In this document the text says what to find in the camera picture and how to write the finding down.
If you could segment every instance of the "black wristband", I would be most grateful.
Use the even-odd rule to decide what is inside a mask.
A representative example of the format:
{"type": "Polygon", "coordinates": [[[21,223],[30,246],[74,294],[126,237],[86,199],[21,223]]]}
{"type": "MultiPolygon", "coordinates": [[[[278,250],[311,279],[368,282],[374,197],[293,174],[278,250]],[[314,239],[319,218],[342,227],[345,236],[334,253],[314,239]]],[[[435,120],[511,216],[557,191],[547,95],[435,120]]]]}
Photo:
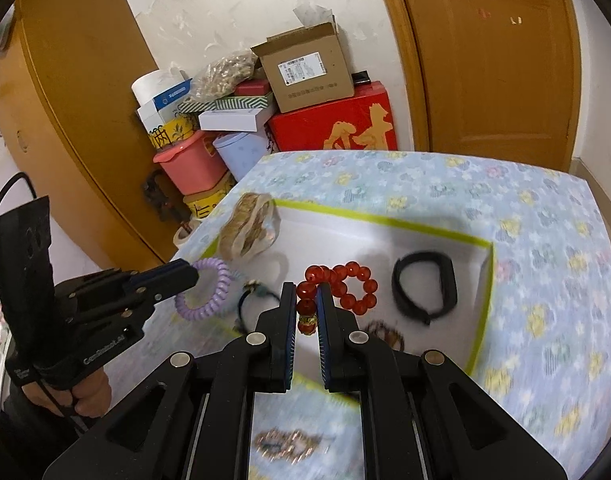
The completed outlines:
{"type": "Polygon", "coordinates": [[[433,251],[412,253],[397,260],[392,271],[392,294],[394,296],[394,303],[396,303],[396,306],[405,316],[421,321],[429,326],[432,320],[445,316],[445,314],[448,314],[457,306],[457,280],[455,279],[455,269],[452,266],[452,260],[446,254],[435,253],[433,251]],[[423,310],[410,299],[401,286],[401,272],[407,266],[416,262],[433,262],[439,267],[443,308],[438,312],[429,313],[423,310]]]}

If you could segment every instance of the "brown door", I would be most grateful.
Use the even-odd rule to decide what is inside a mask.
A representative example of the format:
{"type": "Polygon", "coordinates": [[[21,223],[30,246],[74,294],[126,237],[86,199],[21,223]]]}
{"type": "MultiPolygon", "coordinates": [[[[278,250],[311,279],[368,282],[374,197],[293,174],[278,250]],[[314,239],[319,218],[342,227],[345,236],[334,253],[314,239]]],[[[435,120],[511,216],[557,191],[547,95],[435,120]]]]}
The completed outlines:
{"type": "Polygon", "coordinates": [[[567,171],[579,106],[569,0],[405,3],[431,150],[567,171]]]}

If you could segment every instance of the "piece of paper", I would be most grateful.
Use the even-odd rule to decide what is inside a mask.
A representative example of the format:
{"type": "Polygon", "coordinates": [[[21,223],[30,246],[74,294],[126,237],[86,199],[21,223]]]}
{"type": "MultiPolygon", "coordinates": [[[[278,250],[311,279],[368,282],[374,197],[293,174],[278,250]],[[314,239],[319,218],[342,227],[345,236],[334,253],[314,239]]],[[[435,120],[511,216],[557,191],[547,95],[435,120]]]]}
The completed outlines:
{"type": "Polygon", "coordinates": [[[286,86],[326,74],[325,67],[323,66],[323,62],[321,62],[321,56],[318,52],[313,52],[307,56],[297,57],[297,59],[280,63],[279,72],[281,72],[286,86]]]}

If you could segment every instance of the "wooden cabinet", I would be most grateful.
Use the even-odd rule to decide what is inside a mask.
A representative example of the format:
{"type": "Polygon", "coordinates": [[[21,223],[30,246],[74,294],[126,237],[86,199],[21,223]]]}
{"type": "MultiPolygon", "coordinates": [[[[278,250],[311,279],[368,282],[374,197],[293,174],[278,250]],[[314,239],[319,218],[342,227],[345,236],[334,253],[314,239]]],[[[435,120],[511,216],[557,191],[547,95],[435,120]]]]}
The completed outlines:
{"type": "Polygon", "coordinates": [[[156,64],[126,0],[17,0],[9,43],[0,130],[54,218],[101,267],[167,261],[178,226],[143,197],[154,148],[130,90],[156,64]]]}

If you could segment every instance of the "wall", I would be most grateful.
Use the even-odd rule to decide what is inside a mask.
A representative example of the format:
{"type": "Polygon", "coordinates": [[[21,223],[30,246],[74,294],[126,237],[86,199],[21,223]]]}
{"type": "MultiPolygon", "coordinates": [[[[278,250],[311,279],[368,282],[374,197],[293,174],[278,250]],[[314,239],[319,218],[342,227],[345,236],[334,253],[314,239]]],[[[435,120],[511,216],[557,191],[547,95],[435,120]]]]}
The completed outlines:
{"type": "Polygon", "coordinates": [[[192,76],[233,50],[300,27],[301,2],[332,9],[351,72],[367,70],[388,91],[399,149],[412,150],[412,124],[394,32],[383,0],[128,0],[160,68],[192,76]]]}
{"type": "MultiPolygon", "coordinates": [[[[6,148],[3,137],[0,135],[0,189],[18,171],[10,152],[6,148]]],[[[17,182],[2,202],[0,213],[9,211],[31,199],[32,196],[25,183],[17,182]]],[[[55,283],[99,270],[99,267],[86,256],[52,218],[50,219],[50,231],[52,234],[50,260],[54,268],[55,283]]]]}
{"type": "Polygon", "coordinates": [[[581,41],[581,113],[573,156],[611,200],[611,27],[594,0],[572,0],[581,41]]]}

